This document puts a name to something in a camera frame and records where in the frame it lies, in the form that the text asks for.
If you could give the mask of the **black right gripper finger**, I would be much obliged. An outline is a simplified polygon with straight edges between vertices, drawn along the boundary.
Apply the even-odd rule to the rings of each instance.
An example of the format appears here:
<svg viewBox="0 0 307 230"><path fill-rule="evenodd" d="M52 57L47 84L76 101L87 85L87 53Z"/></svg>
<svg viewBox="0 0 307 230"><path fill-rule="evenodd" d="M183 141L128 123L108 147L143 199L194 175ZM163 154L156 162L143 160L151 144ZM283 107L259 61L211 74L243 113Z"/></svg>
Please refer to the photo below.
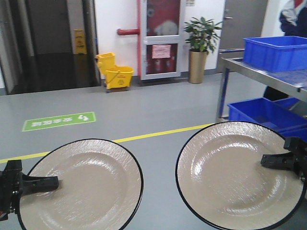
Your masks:
<svg viewBox="0 0 307 230"><path fill-rule="evenodd" d="M263 154L261 165L275 170L299 171L300 166L293 153Z"/></svg>

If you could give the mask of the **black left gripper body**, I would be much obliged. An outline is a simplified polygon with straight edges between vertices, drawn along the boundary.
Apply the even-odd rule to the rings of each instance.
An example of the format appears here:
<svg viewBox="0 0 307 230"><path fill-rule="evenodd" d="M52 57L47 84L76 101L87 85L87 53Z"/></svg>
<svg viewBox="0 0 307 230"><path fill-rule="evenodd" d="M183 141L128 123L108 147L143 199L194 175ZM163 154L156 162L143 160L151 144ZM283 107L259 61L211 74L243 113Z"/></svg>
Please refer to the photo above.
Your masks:
<svg viewBox="0 0 307 230"><path fill-rule="evenodd" d="M18 214L20 203L20 173L22 160L9 160L0 172L0 219L7 220L10 213Z"/></svg>

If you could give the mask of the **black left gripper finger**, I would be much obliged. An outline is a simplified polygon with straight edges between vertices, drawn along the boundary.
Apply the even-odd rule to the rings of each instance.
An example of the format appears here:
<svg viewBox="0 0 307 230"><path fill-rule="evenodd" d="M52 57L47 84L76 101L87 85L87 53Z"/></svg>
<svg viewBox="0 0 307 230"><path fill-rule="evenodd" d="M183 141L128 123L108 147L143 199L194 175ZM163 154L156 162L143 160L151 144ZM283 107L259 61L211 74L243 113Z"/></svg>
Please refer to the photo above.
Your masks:
<svg viewBox="0 0 307 230"><path fill-rule="evenodd" d="M42 193L58 189L59 180L57 176L35 177L23 174L21 176L22 193Z"/></svg>

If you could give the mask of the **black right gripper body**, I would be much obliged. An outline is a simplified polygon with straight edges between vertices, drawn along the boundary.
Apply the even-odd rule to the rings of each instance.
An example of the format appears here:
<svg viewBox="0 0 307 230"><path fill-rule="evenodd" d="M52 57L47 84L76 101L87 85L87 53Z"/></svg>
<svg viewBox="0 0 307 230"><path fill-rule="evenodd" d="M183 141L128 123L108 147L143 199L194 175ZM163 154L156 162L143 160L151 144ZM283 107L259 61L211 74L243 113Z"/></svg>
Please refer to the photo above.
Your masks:
<svg viewBox="0 0 307 230"><path fill-rule="evenodd" d="M299 137L287 137L283 148L288 150L290 170L307 182L307 143Z"/></svg>

